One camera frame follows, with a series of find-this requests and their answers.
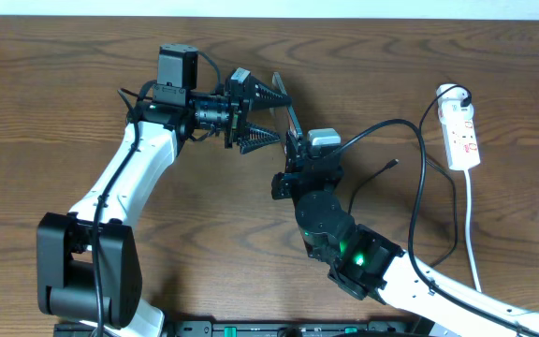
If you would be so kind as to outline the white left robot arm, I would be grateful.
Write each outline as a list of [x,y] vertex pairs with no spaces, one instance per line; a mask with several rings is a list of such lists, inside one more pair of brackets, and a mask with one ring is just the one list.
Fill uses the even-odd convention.
[[87,336],[158,336],[163,312],[142,298],[134,231],[157,181],[196,130],[223,135],[249,153],[278,141],[248,115],[290,105],[291,98],[237,68],[214,88],[197,89],[203,52],[164,44],[157,76],[139,92],[120,91],[124,137],[89,192],[64,214],[44,215],[36,231],[37,303],[41,312],[76,320]]

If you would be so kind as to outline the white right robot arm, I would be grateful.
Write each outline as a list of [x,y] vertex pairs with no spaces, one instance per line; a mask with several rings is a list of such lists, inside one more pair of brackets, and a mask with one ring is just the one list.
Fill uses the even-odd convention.
[[285,171],[274,176],[272,196],[292,199],[308,256],[328,264],[328,277],[338,287],[358,300],[372,298],[460,336],[539,336],[538,312],[454,281],[356,223],[333,193],[342,177],[338,159],[320,162],[340,143],[335,130],[321,130],[318,139],[286,131],[280,141]]

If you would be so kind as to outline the Galaxy smartphone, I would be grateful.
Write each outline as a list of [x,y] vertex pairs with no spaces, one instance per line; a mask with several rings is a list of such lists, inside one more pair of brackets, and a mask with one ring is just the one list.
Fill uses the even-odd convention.
[[[272,85],[274,89],[279,91],[281,94],[288,95],[279,72],[273,73]],[[294,137],[295,140],[298,140],[304,136],[292,103],[283,107],[270,108],[269,111],[273,118],[276,132],[280,137],[280,142],[282,145],[286,144],[289,136]]]

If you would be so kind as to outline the white power strip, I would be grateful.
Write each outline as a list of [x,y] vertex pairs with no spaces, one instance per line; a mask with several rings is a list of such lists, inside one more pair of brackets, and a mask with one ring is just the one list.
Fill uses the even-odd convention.
[[453,83],[446,83],[438,87],[436,95],[448,167],[457,171],[476,167],[481,159],[469,92]]

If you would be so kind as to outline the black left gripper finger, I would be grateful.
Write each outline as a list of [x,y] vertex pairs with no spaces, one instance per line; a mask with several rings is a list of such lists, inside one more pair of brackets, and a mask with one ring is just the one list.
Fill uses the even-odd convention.
[[272,90],[256,77],[249,79],[248,98],[249,110],[280,108],[292,103],[292,98],[289,95]]
[[246,123],[244,132],[239,137],[238,145],[241,154],[248,154],[280,141],[280,135],[277,132],[260,125]]

